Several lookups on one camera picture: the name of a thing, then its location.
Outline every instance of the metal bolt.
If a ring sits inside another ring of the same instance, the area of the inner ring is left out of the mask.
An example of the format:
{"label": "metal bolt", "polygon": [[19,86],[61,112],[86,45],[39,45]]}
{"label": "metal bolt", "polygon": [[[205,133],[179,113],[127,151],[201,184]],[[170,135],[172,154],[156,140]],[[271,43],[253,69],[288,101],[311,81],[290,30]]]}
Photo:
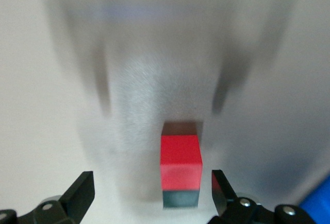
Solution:
{"label": "metal bolt", "polygon": [[240,201],[241,205],[243,205],[244,207],[249,207],[251,205],[250,201],[248,201],[245,198],[242,198]]}
{"label": "metal bolt", "polygon": [[0,214],[0,220],[5,219],[7,217],[6,213],[1,213]]}
{"label": "metal bolt", "polygon": [[43,207],[42,207],[42,210],[49,210],[53,205],[51,203],[48,203],[48,204],[45,204]]}
{"label": "metal bolt", "polygon": [[283,211],[288,215],[295,215],[294,209],[289,206],[284,206]]}

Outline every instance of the gray surface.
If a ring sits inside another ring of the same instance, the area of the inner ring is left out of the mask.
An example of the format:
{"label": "gray surface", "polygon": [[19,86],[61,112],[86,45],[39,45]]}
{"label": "gray surface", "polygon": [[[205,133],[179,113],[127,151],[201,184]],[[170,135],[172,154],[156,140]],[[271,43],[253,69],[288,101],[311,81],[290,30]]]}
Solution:
{"label": "gray surface", "polygon": [[[211,169],[271,209],[328,173],[330,0],[1,2],[1,208],[93,169],[85,223],[205,223]],[[199,208],[163,211],[159,138],[180,121],[203,123]]]}

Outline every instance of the screw head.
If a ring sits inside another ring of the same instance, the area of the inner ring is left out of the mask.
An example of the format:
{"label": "screw head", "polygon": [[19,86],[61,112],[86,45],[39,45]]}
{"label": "screw head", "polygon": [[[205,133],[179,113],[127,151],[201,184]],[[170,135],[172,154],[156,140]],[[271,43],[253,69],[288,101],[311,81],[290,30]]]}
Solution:
{"label": "screw head", "polygon": [[249,207],[251,205],[250,201],[248,201],[245,198],[242,198],[240,201],[241,205],[243,205],[244,207]]}
{"label": "screw head", "polygon": [[289,206],[284,206],[283,211],[288,215],[295,215],[294,209]]}
{"label": "screw head", "polygon": [[1,213],[0,214],[0,220],[5,219],[7,217],[6,213]]}
{"label": "screw head", "polygon": [[49,210],[53,205],[51,203],[47,203],[42,207],[42,210]]}

